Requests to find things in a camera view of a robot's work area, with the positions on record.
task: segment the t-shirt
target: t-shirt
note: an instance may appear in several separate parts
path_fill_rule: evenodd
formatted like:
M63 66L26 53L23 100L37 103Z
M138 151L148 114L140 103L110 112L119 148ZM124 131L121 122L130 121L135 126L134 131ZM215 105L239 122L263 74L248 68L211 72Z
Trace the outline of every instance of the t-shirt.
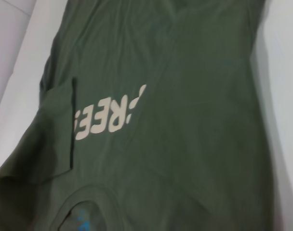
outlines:
M69 0L0 168L0 230L271 231L263 2Z

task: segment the green t-shirt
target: green t-shirt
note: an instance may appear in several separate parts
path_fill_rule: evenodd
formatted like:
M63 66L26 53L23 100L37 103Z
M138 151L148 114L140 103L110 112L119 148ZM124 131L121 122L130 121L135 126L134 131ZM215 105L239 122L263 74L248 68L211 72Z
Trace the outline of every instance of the green t-shirt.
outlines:
M263 0L69 0L1 231L271 231L250 69Z

